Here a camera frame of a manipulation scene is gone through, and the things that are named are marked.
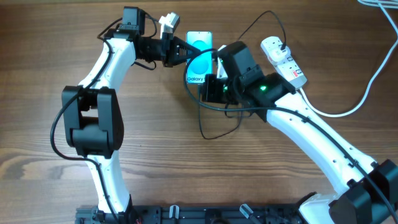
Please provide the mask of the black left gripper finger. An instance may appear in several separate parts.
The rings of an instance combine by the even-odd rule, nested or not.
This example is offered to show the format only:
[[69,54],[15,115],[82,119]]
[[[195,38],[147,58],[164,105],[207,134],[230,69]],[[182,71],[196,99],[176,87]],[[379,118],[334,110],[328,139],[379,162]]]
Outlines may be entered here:
[[180,65],[181,63],[186,63],[187,60],[189,59],[191,59],[191,57],[173,57],[171,58],[171,65],[177,66]]
[[178,37],[173,38],[173,43],[173,55],[175,58],[192,58],[194,55],[201,52],[200,49],[188,44]]

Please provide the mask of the blue Galaxy S25 smartphone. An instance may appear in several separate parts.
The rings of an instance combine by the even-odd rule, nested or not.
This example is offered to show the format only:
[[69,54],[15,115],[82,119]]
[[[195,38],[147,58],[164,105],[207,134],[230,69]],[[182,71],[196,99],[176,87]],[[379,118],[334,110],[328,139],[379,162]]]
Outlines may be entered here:
[[[186,34],[186,41],[200,51],[211,49],[213,46],[213,36],[210,31],[190,30]],[[205,81],[205,76],[211,73],[213,73],[212,53],[206,52],[199,55],[190,64],[186,82],[188,84],[201,84]]]

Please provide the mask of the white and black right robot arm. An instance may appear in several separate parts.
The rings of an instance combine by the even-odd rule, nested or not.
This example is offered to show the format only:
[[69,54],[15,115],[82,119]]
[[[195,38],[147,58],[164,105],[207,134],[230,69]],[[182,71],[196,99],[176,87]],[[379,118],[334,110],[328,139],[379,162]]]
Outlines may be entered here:
[[239,103],[241,111],[258,115],[284,133],[320,168],[334,192],[312,193],[298,206],[306,223],[382,223],[397,217],[397,166],[376,162],[342,138],[316,115],[278,73],[263,74],[247,46],[234,42],[206,49],[226,76],[208,75],[198,105],[225,111]]

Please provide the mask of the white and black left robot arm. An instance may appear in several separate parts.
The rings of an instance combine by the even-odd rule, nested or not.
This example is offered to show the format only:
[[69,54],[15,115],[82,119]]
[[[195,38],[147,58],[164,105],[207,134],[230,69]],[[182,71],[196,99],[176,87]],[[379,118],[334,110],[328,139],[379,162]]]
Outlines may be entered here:
[[[62,108],[50,130],[53,151],[65,160],[87,164],[98,194],[98,205],[89,214],[76,211],[77,223],[139,223],[141,218],[132,205],[124,183],[119,149],[124,139],[124,123],[117,92],[127,71],[140,60],[160,61],[174,67],[199,53],[199,50],[176,37],[180,22],[171,12],[154,24],[160,25],[160,37],[146,36],[145,21],[151,15],[138,7],[126,6],[123,16],[100,32],[103,51],[91,72],[76,86],[62,91]],[[55,129],[64,120],[67,144],[76,150],[72,158],[55,145]]]

